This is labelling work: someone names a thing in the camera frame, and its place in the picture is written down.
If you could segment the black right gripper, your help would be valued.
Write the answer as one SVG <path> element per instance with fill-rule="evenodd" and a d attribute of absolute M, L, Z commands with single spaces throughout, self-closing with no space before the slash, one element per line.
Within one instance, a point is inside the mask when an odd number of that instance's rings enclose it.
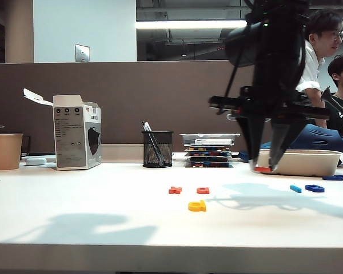
<path fill-rule="evenodd" d="M 304 93 L 293 91 L 290 96 L 276 99 L 256 93 L 252 86 L 243 86 L 236 98 L 212 96 L 208 102 L 211 108 L 230 111 L 236 118 L 244 135 L 251 169 L 257 165 L 265 119 L 272 119 L 269 167 L 275 171 L 285 151 L 306 126 L 305 119 L 329 119 L 327 108 L 303 105 L 306 98 Z"/>

